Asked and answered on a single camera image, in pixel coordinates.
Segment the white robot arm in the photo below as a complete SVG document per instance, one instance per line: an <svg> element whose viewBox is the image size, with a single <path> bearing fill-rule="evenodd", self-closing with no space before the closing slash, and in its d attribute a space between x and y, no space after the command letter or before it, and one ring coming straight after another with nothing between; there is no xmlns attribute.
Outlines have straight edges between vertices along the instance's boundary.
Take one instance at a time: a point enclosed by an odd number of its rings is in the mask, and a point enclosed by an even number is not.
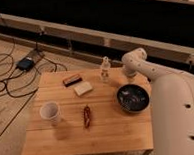
<svg viewBox="0 0 194 155"><path fill-rule="evenodd" d="M124 74L151 79L154 155L194 155L194 75L146 60L137 48L122 56Z"/></svg>

